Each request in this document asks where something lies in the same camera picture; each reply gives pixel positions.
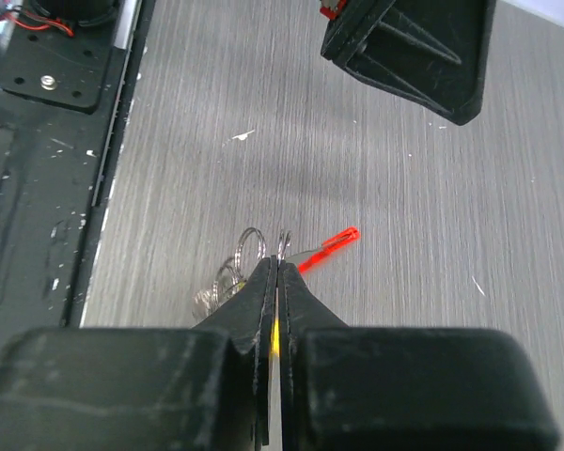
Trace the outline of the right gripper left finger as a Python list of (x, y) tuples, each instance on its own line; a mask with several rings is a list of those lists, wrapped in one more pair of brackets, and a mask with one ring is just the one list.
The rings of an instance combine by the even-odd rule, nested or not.
[(277, 266), (190, 329), (43, 328), (0, 354), (0, 450), (259, 450)]

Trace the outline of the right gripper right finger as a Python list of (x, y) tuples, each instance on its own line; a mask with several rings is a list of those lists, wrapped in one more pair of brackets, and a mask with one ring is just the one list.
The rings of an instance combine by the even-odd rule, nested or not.
[(287, 450), (555, 450), (524, 348), (485, 328), (352, 327), (278, 270)]

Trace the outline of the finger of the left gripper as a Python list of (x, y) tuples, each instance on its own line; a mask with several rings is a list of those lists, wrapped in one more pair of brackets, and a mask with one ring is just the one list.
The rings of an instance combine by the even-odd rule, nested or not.
[(462, 126), (481, 111), (492, 0), (323, 1), (321, 56)]

